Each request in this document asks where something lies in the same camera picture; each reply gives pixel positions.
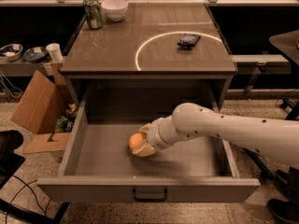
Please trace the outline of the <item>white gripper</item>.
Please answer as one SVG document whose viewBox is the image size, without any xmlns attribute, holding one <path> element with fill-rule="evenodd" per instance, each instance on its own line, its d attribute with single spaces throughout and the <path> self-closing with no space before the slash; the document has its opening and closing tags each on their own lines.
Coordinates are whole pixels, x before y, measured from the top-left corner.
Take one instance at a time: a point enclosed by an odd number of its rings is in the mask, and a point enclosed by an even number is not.
<svg viewBox="0 0 299 224">
<path fill-rule="evenodd" d="M 164 141 L 165 132 L 168 131 L 167 120 L 155 120 L 152 123 L 147 123 L 138 131 L 147 135 L 147 142 L 142 142 L 132 151 L 135 156 L 148 157 L 153 155 L 155 150 L 164 150 L 169 147 L 169 144 Z"/>
</svg>

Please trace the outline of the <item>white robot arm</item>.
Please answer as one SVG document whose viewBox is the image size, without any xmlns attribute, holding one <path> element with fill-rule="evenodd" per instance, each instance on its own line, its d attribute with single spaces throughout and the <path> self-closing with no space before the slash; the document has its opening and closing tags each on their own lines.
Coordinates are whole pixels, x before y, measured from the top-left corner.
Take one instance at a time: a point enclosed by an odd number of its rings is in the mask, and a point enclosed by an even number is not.
<svg viewBox="0 0 299 224">
<path fill-rule="evenodd" d="M 141 127 L 130 137 L 129 148 L 137 157 L 148 157 L 202 135 L 220 138 L 299 168 L 298 122 L 223 115 L 193 103 L 178 105 L 171 116 Z"/>
</svg>

